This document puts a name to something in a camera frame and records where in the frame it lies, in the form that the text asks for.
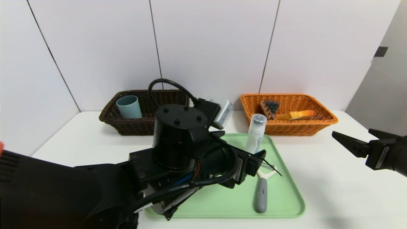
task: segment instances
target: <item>white table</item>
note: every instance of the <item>white table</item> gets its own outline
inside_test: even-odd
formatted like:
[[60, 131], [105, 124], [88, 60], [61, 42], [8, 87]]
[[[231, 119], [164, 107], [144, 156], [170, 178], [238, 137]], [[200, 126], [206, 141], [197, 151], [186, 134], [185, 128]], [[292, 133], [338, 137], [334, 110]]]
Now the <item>white table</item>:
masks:
[[[100, 112], [82, 112], [49, 139], [33, 157], [67, 166], [119, 163], [150, 148], [152, 136], [121, 136], [99, 121]], [[139, 228], [407, 228], [407, 178], [373, 171], [332, 137], [333, 130], [369, 141], [374, 137], [353, 118], [334, 111], [339, 123], [311, 137], [272, 136], [306, 203], [295, 219], [151, 219], [140, 214]], [[225, 131], [247, 132], [244, 112], [236, 111]]]

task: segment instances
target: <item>plastic bottle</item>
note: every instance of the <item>plastic bottle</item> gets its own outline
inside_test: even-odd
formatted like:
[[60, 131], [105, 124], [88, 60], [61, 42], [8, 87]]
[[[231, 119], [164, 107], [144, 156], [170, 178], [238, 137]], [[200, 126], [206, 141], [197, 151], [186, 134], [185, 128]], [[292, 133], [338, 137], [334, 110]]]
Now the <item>plastic bottle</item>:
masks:
[[266, 129], [267, 117], [262, 114], [254, 114], [250, 121], [249, 136], [247, 138], [245, 150], [249, 153], [260, 151], [260, 144]]

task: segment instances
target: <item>light blue cup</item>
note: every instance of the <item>light blue cup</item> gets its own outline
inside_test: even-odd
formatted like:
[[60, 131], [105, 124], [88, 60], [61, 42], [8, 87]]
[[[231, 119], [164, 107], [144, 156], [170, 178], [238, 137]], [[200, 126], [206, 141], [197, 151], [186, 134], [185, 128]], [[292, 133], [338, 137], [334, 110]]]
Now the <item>light blue cup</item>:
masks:
[[119, 109], [120, 115], [124, 119], [139, 119], [142, 118], [140, 104], [135, 95], [126, 95], [116, 101], [116, 106]]

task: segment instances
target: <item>brown wicker basket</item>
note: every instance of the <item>brown wicker basket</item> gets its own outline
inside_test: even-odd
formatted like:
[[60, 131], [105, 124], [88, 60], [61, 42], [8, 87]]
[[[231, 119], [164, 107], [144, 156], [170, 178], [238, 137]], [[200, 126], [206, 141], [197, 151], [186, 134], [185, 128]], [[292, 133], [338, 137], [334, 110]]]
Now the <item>brown wicker basket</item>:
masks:
[[244, 94], [240, 97], [248, 123], [252, 115], [262, 114], [260, 102], [271, 99], [280, 102], [276, 117], [289, 111], [314, 110], [310, 120], [267, 121], [265, 134], [286, 136], [311, 136], [325, 127], [335, 124], [338, 119], [314, 97], [304, 94]]
[[[141, 119], [123, 119], [116, 101], [126, 95], [135, 95], [139, 99], [143, 117]], [[189, 97], [180, 90], [153, 90], [153, 98], [158, 104], [181, 104], [189, 106]], [[157, 108], [150, 102], [147, 90], [127, 90], [117, 93], [102, 110], [99, 120], [113, 126], [121, 135], [153, 135], [154, 116]]]

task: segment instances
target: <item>yellow object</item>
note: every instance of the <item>yellow object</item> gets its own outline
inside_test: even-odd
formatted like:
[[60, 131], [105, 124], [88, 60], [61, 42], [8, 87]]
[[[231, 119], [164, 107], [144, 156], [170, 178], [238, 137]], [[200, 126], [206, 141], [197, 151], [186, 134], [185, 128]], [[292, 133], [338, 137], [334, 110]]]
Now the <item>yellow object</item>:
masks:
[[276, 120], [305, 120], [315, 115], [314, 110], [290, 111], [283, 114]]

